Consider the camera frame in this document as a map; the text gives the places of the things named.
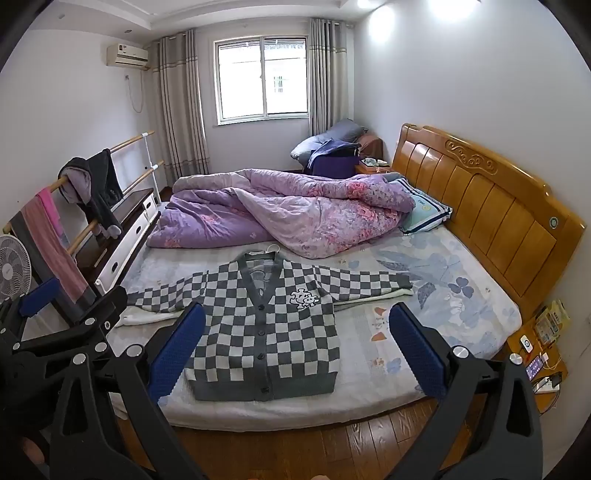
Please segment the grey white checkered cardigan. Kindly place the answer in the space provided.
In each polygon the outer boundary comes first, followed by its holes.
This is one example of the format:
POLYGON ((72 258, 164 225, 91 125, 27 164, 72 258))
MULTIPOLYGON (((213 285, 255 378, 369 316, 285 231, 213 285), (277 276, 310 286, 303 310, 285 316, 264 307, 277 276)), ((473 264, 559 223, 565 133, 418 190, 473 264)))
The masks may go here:
POLYGON ((198 401, 271 401, 332 393, 339 372, 335 305, 410 295, 408 276, 307 265, 245 253, 218 267, 128 296, 175 313, 204 307, 204 334, 183 373, 198 401))

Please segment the white electric fan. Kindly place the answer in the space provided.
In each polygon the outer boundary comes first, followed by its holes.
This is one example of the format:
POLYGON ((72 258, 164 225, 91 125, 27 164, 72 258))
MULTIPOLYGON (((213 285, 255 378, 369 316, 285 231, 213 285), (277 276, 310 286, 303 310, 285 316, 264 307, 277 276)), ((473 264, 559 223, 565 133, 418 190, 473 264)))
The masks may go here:
POLYGON ((26 295, 31 287, 29 254, 20 240, 9 234, 0 236, 1 300, 26 295))

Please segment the white power strip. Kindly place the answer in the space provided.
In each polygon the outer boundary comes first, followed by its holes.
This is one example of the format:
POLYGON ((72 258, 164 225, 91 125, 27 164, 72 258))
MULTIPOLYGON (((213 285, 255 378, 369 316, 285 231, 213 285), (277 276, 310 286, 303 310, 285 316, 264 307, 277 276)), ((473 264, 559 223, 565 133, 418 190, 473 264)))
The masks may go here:
POLYGON ((533 384, 533 392, 536 395, 558 393, 562 384, 562 373, 542 377, 533 384))

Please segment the phone with lit screen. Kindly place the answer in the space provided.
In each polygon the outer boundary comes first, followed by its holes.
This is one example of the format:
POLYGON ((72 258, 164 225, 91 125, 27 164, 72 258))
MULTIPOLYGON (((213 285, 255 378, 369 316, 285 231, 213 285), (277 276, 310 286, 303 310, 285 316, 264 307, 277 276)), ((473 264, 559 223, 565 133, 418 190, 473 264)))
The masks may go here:
POLYGON ((534 357, 533 360, 526 367, 526 373, 529 381, 532 381, 541 372, 543 367, 544 360, 542 359, 542 356, 537 355, 536 357, 534 357))

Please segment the pink striped towel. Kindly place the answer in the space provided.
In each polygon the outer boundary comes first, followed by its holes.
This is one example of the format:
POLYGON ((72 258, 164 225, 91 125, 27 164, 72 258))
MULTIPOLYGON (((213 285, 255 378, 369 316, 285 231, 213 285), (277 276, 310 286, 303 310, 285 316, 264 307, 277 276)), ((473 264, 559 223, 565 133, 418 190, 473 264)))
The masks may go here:
POLYGON ((35 281, 41 284, 57 278, 60 290, 56 309, 72 321, 78 319, 96 296, 61 244, 41 199, 34 196, 14 215, 10 225, 29 254, 35 281))

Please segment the wooden nightstand near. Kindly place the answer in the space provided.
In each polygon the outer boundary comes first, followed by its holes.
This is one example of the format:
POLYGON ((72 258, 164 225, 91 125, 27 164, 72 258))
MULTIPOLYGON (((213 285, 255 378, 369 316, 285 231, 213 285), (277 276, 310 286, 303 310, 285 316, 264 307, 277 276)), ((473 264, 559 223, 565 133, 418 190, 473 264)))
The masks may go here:
POLYGON ((532 386, 536 405, 541 415, 554 408, 568 376, 556 342, 544 344, 535 329, 535 318, 530 317, 504 343, 495 360, 504 360, 513 354, 522 359, 532 386))

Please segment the wooden nightstand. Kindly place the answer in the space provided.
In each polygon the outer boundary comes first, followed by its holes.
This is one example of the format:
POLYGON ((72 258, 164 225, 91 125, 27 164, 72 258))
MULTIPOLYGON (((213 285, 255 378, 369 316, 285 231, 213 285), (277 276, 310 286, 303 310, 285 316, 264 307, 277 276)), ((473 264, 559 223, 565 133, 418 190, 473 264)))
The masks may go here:
POLYGON ((373 133, 365 133, 359 139, 360 161, 356 164, 355 174, 384 174, 392 171, 391 162, 385 158, 383 140, 373 133))
POLYGON ((522 359, 532 386, 536 405, 541 415, 554 408, 568 376, 556 342, 544 344, 535 329, 535 318, 530 317, 504 343, 495 360, 504 360, 513 354, 522 359))

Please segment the yellow green box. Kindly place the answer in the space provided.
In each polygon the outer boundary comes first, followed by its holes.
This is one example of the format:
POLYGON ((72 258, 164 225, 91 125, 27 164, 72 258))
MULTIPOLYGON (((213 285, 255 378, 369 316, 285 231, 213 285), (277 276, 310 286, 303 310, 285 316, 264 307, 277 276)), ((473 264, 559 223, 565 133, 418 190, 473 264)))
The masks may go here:
POLYGON ((571 318, 560 299, 545 306, 536 317, 534 329, 543 346, 555 343, 562 332, 570 326, 571 318))

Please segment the white floral bed sheet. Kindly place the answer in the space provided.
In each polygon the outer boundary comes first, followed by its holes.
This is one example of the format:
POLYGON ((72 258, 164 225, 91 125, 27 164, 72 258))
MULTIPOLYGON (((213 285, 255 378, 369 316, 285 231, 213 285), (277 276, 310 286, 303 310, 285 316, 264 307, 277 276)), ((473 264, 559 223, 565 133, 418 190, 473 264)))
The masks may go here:
MULTIPOLYGON (((130 292, 141 291, 216 267, 247 250, 276 247, 276 242, 201 250, 145 247, 123 285, 130 292)), ((408 275, 414 292, 402 300, 414 315, 450 345, 463 345, 480 358, 496 355, 522 324, 518 306, 443 226, 413 235, 395 230, 321 263, 408 275)), ((338 308, 341 368, 332 393, 269 402, 200 402, 186 380, 179 379, 160 406, 174 426, 243 432, 345 423, 419 400, 422 390, 389 331, 393 305, 388 299, 338 308)))

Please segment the left grey curtain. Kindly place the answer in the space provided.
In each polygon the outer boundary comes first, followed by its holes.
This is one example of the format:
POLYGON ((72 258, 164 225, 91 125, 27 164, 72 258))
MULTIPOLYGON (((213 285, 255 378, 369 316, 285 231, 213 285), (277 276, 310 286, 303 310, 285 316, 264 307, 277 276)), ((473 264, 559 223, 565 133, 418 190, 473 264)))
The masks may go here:
POLYGON ((151 43, 150 73, 167 182, 208 174, 211 160, 204 128, 197 32, 190 29, 151 43))

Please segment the purple floral duvet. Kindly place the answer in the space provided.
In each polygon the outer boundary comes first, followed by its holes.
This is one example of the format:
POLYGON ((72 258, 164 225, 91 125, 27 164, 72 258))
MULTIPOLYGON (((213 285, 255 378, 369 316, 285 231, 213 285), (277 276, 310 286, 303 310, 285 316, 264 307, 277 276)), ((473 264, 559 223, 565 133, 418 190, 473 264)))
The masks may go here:
POLYGON ((212 249, 276 241, 324 259, 396 229, 415 208, 382 175, 348 179, 265 169, 178 179, 147 245, 212 249))

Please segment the blue grey bedding pile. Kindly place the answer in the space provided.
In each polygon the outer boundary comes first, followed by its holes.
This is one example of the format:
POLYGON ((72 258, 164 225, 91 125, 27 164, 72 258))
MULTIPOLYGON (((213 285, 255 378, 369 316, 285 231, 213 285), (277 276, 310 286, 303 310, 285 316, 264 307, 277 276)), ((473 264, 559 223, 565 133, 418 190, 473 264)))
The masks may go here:
POLYGON ((304 139, 290 157, 304 167, 304 174, 346 179, 356 174, 360 162, 359 139, 367 129, 351 119, 342 119, 324 133, 304 139))

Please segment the window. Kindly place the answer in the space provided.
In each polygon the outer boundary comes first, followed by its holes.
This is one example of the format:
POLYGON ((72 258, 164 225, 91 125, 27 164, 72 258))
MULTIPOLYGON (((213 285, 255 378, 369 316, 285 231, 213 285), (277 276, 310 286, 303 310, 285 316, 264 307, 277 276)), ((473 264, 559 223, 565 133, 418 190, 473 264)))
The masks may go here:
POLYGON ((214 44, 217 123, 308 116, 304 37, 246 37, 214 44))

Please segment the right grey curtain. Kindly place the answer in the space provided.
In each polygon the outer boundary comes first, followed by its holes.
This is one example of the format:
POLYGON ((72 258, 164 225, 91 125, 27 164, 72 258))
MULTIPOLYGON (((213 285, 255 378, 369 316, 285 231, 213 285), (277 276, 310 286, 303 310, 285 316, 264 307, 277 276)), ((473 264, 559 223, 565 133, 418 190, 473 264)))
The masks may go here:
POLYGON ((308 114, 311 133, 329 130, 349 112, 346 24, 311 18, 308 31, 308 114))

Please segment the wooden clothes rail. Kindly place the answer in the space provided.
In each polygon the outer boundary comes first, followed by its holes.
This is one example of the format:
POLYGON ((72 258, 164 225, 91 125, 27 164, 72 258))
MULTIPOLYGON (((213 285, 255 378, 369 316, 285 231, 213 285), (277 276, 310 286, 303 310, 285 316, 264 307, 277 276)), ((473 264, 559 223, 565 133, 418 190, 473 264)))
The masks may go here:
POLYGON ((121 188, 112 155, 138 142, 147 143, 153 134, 152 130, 143 132, 88 159, 72 158, 60 171, 59 178, 38 192, 37 199, 60 241, 65 239, 65 235, 59 212, 50 198, 52 193, 58 191, 65 201, 77 205, 86 216, 87 226, 67 246, 69 254, 74 254, 91 234, 106 239, 122 236, 122 222, 115 218, 115 208, 145 178, 154 178, 162 164, 149 162, 142 175, 126 188, 121 188))

